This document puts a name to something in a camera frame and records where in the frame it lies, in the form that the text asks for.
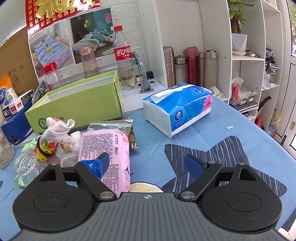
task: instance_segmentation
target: pink wet wipes package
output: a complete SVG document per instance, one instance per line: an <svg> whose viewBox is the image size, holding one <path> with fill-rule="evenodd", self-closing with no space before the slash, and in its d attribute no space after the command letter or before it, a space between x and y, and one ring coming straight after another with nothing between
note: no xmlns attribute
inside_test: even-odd
<svg viewBox="0 0 296 241"><path fill-rule="evenodd" d="M78 161L92 160L103 152L109 154L109 168L102 182L117 197L130 191L130 157L128 137L119 130L97 130L81 135Z"/></svg>

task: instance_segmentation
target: red bottle label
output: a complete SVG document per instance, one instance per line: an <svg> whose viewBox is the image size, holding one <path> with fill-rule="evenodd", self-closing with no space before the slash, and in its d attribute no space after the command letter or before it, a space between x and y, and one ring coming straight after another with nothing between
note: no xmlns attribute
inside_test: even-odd
<svg viewBox="0 0 296 241"><path fill-rule="evenodd" d="M131 53L131 47L130 46L124 46L124 47L116 48L116 49L114 49L114 54L115 54L116 61L125 60L125 59L133 57L133 55Z"/></svg>

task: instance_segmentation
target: jar of grain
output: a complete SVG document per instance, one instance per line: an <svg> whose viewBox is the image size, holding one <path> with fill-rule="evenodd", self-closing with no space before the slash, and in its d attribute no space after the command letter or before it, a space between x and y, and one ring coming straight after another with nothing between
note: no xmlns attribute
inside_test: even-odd
<svg viewBox="0 0 296 241"><path fill-rule="evenodd" d="M14 156L15 150L0 128L0 168L3 169L7 167Z"/></svg>

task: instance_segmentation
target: door hinge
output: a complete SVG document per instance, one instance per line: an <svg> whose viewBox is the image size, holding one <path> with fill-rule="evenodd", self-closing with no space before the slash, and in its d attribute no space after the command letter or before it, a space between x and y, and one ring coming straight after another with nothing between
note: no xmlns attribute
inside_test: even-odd
<svg viewBox="0 0 296 241"><path fill-rule="evenodd" d="M295 122L294 121L291 121L291 125L290 125L290 130L294 130L294 127L295 127Z"/></svg>
<svg viewBox="0 0 296 241"><path fill-rule="evenodd" d="M281 141L281 146L284 144L286 138L287 138L287 135L284 135L284 138L283 138L282 141Z"/></svg>

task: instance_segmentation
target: green shoebox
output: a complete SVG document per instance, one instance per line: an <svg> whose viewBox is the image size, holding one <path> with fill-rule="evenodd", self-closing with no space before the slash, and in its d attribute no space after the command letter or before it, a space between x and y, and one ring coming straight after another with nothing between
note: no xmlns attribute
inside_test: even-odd
<svg viewBox="0 0 296 241"><path fill-rule="evenodd" d="M74 128L93 121L105 121L122 116L123 97L117 71L76 81L53 90L37 101L26 117L38 133L47 129L46 118L75 121Z"/></svg>

